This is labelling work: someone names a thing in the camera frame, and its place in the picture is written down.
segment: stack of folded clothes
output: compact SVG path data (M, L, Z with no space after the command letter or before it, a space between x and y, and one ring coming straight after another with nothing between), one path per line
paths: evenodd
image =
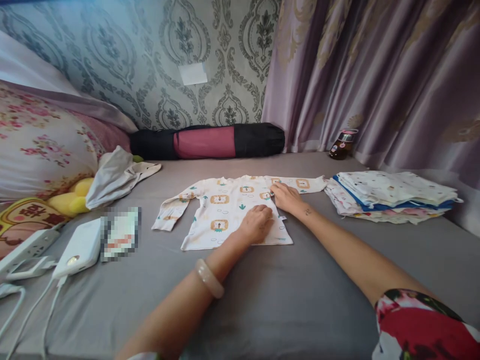
M339 172L328 180L325 192L340 215L376 223L418 224L463 202L456 189L411 172Z

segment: bed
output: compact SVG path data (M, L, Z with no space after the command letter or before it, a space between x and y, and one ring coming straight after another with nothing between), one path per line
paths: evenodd
M242 175L331 177L365 168L326 153L281 154L261 159L163 161L162 170L114 204L141 207L138 249L116 262L98 263L70 278L61 291L46 342L53 358L110 359L142 320L211 250L180 250L198 200L172 232L153 231L160 204L198 180ZM373 223L337 215L323 192L303 195L317 210L355 233L425 284L471 325L480 328L480 239L445 218L419 225ZM46 255L62 254L80 223L71 221ZM374 311L325 249L288 214L294 245L253 246L231 272L226 293L205 315L185 359L369 359L378 340ZM23 281L27 296L0 354L8 352L20 324L49 281ZM32 315L17 354L39 354L52 289ZM0 324L17 298L1 300Z

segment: long-sleeve baby shirt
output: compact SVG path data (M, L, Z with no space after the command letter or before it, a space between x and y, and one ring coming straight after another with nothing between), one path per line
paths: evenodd
M200 200L190 231L182 250L218 248L228 236L237 230L255 205L265 204L273 211L274 224L265 240L259 245L293 244L277 207L271 199L270 187L276 182L285 183L300 194L322 191L327 182L317 178L250 176L239 178L210 178L201 180L180 194L163 202L152 229L171 231L189 205L190 199Z

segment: bottle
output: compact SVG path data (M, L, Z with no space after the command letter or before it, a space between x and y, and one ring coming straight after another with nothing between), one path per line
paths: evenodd
M328 156L335 160L345 160L350 150L352 150L354 135L358 132L357 129L343 129L331 147Z

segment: wall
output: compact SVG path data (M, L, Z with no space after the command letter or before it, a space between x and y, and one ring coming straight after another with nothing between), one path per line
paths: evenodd
M260 122L280 0L57 0L0 7L0 30L139 128ZM178 66L205 62L208 83Z

